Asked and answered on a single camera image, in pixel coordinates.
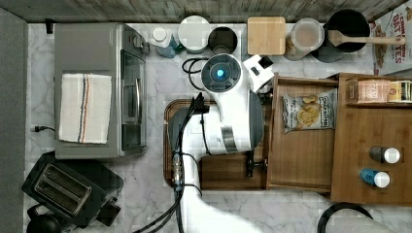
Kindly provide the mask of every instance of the chip bag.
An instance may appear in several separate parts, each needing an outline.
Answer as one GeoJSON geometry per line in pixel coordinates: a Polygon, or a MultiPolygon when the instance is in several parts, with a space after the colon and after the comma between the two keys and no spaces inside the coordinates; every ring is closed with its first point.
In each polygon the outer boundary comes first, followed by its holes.
{"type": "Polygon", "coordinates": [[[337,89],[291,97],[283,96],[285,133],[293,130],[334,129],[337,113],[337,89]]]}

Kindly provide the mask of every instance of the countertop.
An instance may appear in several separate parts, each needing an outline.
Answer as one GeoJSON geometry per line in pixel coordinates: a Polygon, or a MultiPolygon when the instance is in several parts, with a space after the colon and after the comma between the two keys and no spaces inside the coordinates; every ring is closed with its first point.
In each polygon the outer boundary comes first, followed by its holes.
{"type": "MultiPolygon", "coordinates": [[[[178,24],[129,24],[148,39],[155,25],[168,27],[176,33],[178,24]]],[[[246,58],[246,24],[232,25],[241,36],[235,56],[246,58]]],[[[53,150],[53,132],[32,133],[31,125],[53,127],[53,74],[54,39],[46,34],[44,24],[29,24],[28,29],[28,82],[26,119],[25,176],[44,152],[53,150]]],[[[272,70],[281,76],[300,78],[325,78],[338,72],[372,74],[371,46],[351,53],[344,59],[325,64],[311,55],[301,61],[291,62],[283,56],[270,57],[272,70]]],[[[120,214],[114,225],[106,227],[95,221],[86,229],[75,232],[124,232],[137,230],[163,214],[173,204],[173,190],[163,179],[163,113],[173,100],[190,98],[197,91],[190,85],[181,70],[189,57],[185,51],[174,59],[160,56],[155,48],[147,57],[148,152],[143,156],[115,160],[106,164],[124,180],[119,197],[120,214]]],[[[314,192],[289,189],[268,191],[203,191],[203,200],[224,211],[246,217],[264,232],[314,233],[319,217],[332,205],[314,192]]],[[[24,195],[24,209],[33,206],[34,200],[24,195]]],[[[364,206],[378,222],[395,232],[412,232],[410,208],[364,206]]],[[[25,227],[28,216],[24,212],[25,227]]],[[[176,219],[172,217],[160,232],[178,232],[176,219]]]]}

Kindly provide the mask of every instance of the cardboard box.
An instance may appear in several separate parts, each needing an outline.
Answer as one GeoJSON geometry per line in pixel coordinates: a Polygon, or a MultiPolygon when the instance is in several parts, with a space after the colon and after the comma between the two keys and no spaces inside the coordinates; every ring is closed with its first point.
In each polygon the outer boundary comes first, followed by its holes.
{"type": "Polygon", "coordinates": [[[388,75],[412,68],[412,0],[375,20],[373,37],[406,37],[405,46],[375,45],[374,74],[388,75]]]}

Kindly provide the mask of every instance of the wooden shelf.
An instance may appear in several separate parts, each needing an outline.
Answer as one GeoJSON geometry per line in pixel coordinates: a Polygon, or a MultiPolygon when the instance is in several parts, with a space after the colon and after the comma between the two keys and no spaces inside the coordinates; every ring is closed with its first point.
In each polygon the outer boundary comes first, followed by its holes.
{"type": "Polygon", "coordinates": [[[339,75],[338,114],[333,155],[333,202],[412,206],[412,111],[410,104],[349,104],[347,82],[360,79],[399,79],[355,74],[339,75]],[[370,158],[374,146],[397,148],[401,159],[385,164],[370,158]],[[362,168],[389,174],[386,188],[364,183],[362,168]]]}
{"type": "Polygon", "coordinates": [[[412,109],[412,103],[348,103],[346,106],[364,109],[412,109]]]}
{"type": "Polygon", "coordinates": [[[273,86],[267,188],[330,192],[334,130],[303,130],[285,134],[283,95],[322,93],[337,88],[338,81],[279,77],[273,86]]]}

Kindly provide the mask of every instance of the kitchen towel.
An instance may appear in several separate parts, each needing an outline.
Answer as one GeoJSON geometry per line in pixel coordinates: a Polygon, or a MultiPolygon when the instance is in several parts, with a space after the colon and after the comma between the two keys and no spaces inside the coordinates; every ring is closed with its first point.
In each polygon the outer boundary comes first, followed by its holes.
{"type": "Polygon", "coordinates": [[[82,144],[106,144],[112,77],[63,74],[58,138],[82,144]]]}

